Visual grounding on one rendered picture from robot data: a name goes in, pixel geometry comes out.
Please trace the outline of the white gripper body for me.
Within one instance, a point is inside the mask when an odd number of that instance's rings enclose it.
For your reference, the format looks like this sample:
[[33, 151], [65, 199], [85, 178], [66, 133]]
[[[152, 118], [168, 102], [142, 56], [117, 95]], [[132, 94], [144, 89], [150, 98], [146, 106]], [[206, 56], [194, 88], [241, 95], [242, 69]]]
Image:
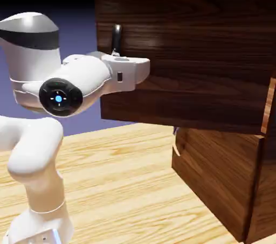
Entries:
[[135, 62], [135, 85], [145, 81], [150, 74], [150, 60], [147, 58], [133, 58]]

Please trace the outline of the large dark wood door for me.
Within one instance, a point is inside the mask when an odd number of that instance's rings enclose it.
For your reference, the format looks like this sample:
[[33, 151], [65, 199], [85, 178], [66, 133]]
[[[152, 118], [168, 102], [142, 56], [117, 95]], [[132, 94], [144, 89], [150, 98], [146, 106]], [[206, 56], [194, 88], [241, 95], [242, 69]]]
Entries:
[[276, 0], [95, 0], [97, 45], [150, 60], [150, 76], [101, 98], [105, 119], [259, 134], [276, 69]]

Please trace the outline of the small dark wood door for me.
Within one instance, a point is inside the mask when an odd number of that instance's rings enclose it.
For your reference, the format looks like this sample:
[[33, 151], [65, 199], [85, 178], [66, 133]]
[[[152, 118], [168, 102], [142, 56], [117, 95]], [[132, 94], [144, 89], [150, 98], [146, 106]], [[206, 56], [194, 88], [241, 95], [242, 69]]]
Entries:
[[247, 238], [264, 137], [179, 128], [172, 168], [239, 242]]

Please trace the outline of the dark wood cabinet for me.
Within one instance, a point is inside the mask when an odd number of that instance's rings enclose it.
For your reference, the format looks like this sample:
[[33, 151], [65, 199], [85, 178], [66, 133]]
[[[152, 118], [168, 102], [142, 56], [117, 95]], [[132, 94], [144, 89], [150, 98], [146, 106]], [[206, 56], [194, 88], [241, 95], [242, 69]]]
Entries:
[[261, 129], [264, 144], [246, 244], [276, 233], [276, 74], [271, 77]]

